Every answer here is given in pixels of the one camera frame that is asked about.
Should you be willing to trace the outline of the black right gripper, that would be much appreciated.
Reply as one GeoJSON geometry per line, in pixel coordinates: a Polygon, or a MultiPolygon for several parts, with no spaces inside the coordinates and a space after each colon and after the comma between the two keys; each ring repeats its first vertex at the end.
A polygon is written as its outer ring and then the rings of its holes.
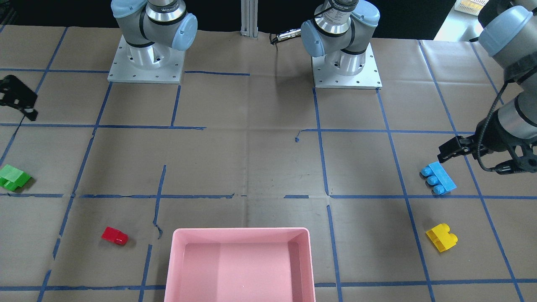
{"type": "Polygon", "coordinates": [[[34,108],[38,95],[15,75],[6,75],[0,82],[3,94],[1,105],[24,112],[24,116],[35,122],[38,111],[34,108]]]}

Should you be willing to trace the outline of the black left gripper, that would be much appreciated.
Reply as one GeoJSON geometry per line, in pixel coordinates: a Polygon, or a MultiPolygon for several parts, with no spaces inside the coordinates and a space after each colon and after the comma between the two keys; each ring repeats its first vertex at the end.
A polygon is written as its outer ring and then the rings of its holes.
{"type": "Polygon", "coordinates": [[[472,154],[474,159],[477,160],[477,154],[485,156],[495,152],[504,151],[504,143],[499,137],[499,132],[496,130],[485,130],[481,143],[479,143],[480,137],[481,131],[479,130],[476,130],[475,134],[466,138],[463,136],[455,136],[438,147],[438,161],[440,163],[445,163],[453,157],[465,156],[468,154],[472,154]]]}

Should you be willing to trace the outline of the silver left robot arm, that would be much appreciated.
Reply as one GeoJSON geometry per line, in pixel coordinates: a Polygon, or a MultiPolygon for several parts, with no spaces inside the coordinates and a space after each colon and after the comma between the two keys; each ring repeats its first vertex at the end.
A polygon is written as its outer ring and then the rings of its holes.
{"type": "Polygon", "coordinates": [[[537,17],[535,0],[490,0],[478,14],[478,42],[503,69],[502,88],[475,134],[439,147],[438,160],[472,155],[482,170],[535,173],[537,168],[537,17]]]}

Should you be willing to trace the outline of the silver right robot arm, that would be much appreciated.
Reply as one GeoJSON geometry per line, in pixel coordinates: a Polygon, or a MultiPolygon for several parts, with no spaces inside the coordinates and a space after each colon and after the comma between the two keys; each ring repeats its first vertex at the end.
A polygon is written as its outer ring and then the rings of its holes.
{"type": "Polygon", "coordinates": [[[1,105],[29,121],[174,124],[198,22],[183,0],[15,0],[1,28],[1,105]]]}

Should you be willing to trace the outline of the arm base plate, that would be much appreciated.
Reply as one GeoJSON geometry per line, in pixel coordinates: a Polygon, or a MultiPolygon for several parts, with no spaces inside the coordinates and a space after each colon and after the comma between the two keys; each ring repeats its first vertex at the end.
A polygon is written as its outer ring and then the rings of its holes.
{"type": "Polygon", "coordinates": [[[364,53],[333,52],[311,59],[316,88],[380,89],[383,87],[371,44],[364,53]]]}
{"type": "Polygon", "coordinates": [[[121,37],[107,80],[113,83],[180,84],[186,51],[161,44],[137,48],[121,37]]]}

